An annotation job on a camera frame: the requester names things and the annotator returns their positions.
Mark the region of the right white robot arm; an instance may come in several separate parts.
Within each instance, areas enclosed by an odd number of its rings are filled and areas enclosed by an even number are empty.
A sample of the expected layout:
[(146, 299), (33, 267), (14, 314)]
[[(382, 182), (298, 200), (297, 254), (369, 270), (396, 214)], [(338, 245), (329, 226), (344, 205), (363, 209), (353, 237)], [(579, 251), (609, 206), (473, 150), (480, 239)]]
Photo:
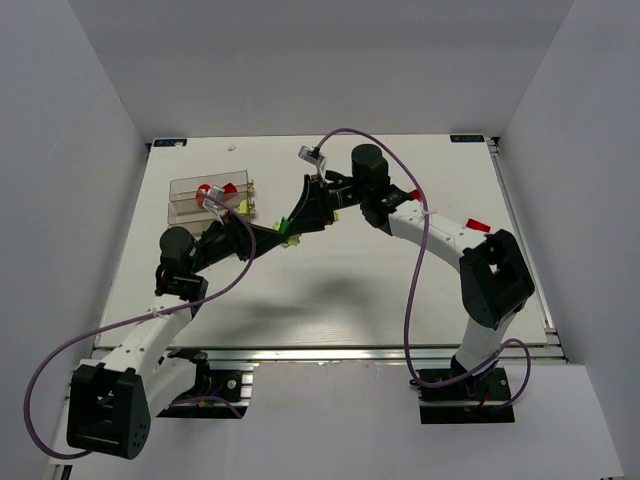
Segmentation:
[(469, 319), (451, 360), (452, 377), (436, 385), (474, 384), (493, 370), (506, 330), (535, 291), (514, 235), (504, 229), (484, 233), (428, 212), (419, 191), (406, 192), (392, 184), (388, 162), (376, 145), (352, 150), (350, 176), (326, 170), (317, 148), (303, 146), (298, 156), (316, 172), (305, 178), (301, 197), (280, 232), (294, 237), (321, 231), (334, 222), (337, 211), (357, 206), (371, 227), (418, 246), (421, 256), (432, 254), (444, 261), (459, 274)]

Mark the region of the red rectangular lego brick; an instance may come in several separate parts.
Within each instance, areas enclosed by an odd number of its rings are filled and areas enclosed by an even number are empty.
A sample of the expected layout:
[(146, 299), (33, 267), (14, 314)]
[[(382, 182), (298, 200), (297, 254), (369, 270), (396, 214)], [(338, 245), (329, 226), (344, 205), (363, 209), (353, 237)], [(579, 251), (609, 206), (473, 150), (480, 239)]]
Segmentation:
[(491, 227), (489, 225), (486, 225), (472, 218), (469, 218), (467, 220), (466, 227), (469, 229), (484, 232), (484, 233), (489, 233), (491, 231)]

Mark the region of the lime rounded lego brick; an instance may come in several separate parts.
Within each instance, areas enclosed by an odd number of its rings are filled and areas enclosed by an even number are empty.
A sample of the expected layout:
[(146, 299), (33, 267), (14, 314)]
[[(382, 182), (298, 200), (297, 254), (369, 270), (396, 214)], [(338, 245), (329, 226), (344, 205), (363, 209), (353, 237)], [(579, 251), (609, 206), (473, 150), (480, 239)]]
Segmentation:
[(241, 200), (238, 208), (237, 208), (237, 212), (245, 217), (248, 217), (250, 215), (250, 209), (248, 206), (248, 202), (246, 200)]

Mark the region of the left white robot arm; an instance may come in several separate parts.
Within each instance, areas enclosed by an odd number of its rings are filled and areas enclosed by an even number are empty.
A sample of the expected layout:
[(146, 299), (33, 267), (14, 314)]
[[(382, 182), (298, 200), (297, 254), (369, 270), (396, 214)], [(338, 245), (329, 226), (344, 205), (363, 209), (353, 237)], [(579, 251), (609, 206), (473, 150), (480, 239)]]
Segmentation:
[(199, 389), (203, 362), (167, 349), (209, 299), (205, 268), (230, 256), (250, 262), (287, 242), (286, 228), (248, 223), (227, 214), (200, 238), (184, 227), (160, 237), (154, 300), (108, 355), (83, 364), (71, 379), (66, 441), (69, 446), (133, 459), (147, 441), (152, 420), (179, 396)]

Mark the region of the red flower lego piece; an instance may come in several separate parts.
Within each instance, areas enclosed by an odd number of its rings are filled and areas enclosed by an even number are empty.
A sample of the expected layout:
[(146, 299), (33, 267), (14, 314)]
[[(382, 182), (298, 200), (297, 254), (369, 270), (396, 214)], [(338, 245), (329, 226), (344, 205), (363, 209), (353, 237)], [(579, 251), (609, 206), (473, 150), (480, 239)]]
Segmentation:
[(209, 198), (211, 194), (211, 186), (209, 184), (202, 184), (196, 191), (196, 202), (202, 209), (211, 209), (215, 207), (215, 204)]

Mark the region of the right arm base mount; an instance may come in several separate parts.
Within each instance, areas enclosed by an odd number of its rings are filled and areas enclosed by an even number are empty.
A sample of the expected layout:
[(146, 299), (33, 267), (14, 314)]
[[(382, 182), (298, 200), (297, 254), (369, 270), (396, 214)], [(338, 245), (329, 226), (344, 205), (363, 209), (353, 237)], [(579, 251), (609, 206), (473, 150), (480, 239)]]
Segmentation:
[(418, 392), (423, 425), (511, 424), (515, 414), (504, 368), (443, 388), (426, 388), (416, 380), (409, 384)]

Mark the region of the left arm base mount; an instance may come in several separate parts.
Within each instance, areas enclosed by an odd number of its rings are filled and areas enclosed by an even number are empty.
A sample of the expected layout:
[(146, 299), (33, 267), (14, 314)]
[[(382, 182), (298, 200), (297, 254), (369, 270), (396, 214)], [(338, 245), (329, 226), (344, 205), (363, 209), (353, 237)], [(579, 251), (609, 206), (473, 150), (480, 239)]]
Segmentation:
[(250, 371), (211, 362), (204, 351), (177, 349), (158, 362), (158, 368), (177, 364), (189, 366), (188, 379), (193, 379), (168, 406), (158, 412), (159, 418), (242, 419), (248, 408)]

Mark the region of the small red square lego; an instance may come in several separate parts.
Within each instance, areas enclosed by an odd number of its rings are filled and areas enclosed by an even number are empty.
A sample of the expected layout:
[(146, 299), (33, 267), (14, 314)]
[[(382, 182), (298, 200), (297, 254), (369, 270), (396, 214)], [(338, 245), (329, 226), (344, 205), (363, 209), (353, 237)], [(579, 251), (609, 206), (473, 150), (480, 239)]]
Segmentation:
[(224, 196), (233, 196), (238, 193), (236, 186), (233, 183), (227, 183), (223, 187)]

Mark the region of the red green yellow lego stack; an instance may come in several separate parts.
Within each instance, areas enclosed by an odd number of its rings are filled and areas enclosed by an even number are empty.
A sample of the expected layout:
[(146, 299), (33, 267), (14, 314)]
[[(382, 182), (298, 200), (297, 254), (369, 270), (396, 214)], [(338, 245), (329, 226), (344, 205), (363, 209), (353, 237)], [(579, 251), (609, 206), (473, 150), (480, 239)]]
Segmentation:
[(292, 234), (289, 232), (290, 221), (286, 217), (282, 217), (280, 220), (276, 221), (273, 225), (273, 228), (277, 230), (280, 234), (283, 234), (286, 239), (281, 244), (282, 248), (295, 247), (300, 244), (300, 234)]

